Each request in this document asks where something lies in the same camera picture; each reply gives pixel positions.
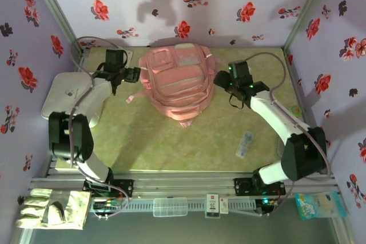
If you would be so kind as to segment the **white lidded storage box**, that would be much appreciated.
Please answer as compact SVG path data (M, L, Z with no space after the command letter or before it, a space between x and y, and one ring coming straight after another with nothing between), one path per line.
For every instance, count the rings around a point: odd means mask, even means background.
M60 73L55 78L43 104L41 115L48 119L52 112L70 114L72 108L92 85L92 80L86 73ZM75 115L87 117L89 127L94 127L100 120L104 101L112 94L110 82L96 78L94 89L81 102Z

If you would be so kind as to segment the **black white card package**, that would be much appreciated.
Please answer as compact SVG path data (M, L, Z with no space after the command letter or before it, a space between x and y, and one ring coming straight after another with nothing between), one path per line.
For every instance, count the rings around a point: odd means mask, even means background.
M205 217L206 218L220 217L220 202L218 194L206 195Z

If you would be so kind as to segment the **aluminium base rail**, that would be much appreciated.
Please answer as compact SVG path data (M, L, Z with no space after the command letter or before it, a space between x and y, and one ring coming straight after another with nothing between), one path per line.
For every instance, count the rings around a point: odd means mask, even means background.
M132 198L148 200L163 197L186 197L203 199L207 194L238 198L236 178L250 178L249 173L209 171L125 171L115 179L133 181ZM30 189L47 188L80 190L85 178L72 169L55 169L45 178L33 178Z

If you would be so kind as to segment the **clear plastic ruler case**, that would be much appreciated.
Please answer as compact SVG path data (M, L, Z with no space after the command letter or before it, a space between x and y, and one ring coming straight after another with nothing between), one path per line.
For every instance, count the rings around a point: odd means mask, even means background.
M250 131L246 131L243 134L241 141L239 143L239 146L236 150L236 155L238 157L244 158L248 154L253 138L254 138L254 134Z

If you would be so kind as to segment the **pink student backpack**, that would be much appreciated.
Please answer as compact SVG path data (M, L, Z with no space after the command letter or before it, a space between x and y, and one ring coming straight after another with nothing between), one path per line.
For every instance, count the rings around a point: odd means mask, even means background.
M211 103L220 64L208 47L198 44L153 48L138 61L144 91L126 102L146 97L162 115L188 127Z

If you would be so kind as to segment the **clear plastic organizer box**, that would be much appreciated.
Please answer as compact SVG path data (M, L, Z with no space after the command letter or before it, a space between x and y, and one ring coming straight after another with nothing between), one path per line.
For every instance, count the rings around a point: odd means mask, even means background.
M188 214L188 200L184 197L155 198L153 216L156 218L184 217Z

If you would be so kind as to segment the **white fabric work glove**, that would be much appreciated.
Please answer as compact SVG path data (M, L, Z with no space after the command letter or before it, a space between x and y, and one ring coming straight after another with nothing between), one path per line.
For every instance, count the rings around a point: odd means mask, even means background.
M32 189L15 226L22 229L82 230L92 201L87 191Z

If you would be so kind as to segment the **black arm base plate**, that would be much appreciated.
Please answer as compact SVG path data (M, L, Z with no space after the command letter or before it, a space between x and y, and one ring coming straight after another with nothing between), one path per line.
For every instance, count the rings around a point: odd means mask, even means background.
M132 197L134 185L134 181L132 179L113 179L109 182L109 184L115 187L119 187L120 189L125 191L129 198ZM91 192L93 197L117 198L121 194L118 190L114 188L88 180L84 181L82 189L83 191Z
M235 178L234 190L236 196L282 196L286 194L285 186L282 182L266 185L260 179L255 178Z

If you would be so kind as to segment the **blue plastic snack bag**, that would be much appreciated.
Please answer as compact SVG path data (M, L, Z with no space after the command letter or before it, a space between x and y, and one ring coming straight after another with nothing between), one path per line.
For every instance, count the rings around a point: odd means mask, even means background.
M297 209L302 220L312 218L345 218L347 211L336 191L327 191L317 194L295 195Z

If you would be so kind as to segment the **aluminium corner post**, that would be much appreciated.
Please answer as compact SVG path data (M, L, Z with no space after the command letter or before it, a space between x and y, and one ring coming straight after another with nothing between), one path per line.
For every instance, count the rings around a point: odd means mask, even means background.
M77 42L77 37L75 36L75 33L73 29L71 28L71 25L69 21L67 20L64 12L62 11L59 3L57 0L44 0L53 14L54 18L56 19L57 23L59 24L60 28L62 29L63 33L66 35L67 40L71 44L70 48L70 54L71 57L75 61L79 61L82 57L82 50Z
M286 52L290 49L292 43L295 41L297 34L300 32L302 25L304 24L307 16L311 13L313 6L318 0L306 0L298 19L289 33L287 40L283 46L283 51Z

